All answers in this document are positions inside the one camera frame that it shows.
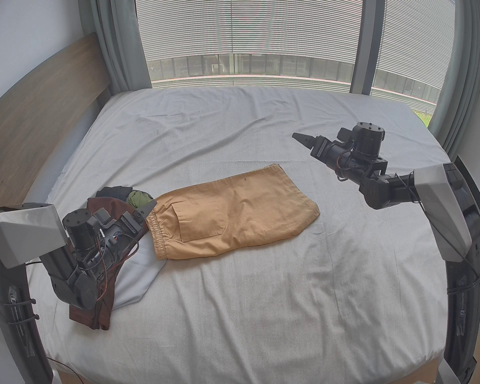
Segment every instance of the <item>green lawn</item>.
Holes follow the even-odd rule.
[[[425,124],[425,127],[428,127],[428,124],[430,124],[430,120],[432,119],[432,115],[425,112],[415,111],[415,110],[414,112],[417,114],[420,120],[423,121],[423,124]]]

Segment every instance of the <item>curtain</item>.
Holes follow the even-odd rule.
[[[78,0],[84,35],[96,32],[113,95],[151,88],[134,0]]]
[[[480,91],[480,5],[478,0],[455,2],[452,57],[429,129],[452,160],[468,128]]]

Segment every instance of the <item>tan shorts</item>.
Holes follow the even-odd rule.
[[[165,193],[147,217],[158,259],[217,256],[288,239],[320,214],[280,165]]]

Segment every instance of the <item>wooden bed frame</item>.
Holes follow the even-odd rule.
[[[45,60],[0,98],[0,206],[24,202],[50,153],[109,84],[93,33]]]

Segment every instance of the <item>mattress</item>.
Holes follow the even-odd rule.
[[[406,104],[370,96],[205,87],[113,97],[49,194],[60,217],[104,186],[158,196],[272,163],[321,214],[289,240],[168,260],[139,302],[112,312],[108,331],[69,320],[33,265],[47,354],[104,384],[387,383],[437,357],[446,273],[420,207],[370,209],[356,184],[291,138],[334,139],[357,121],[385,128],[388,173],[448,161]]]

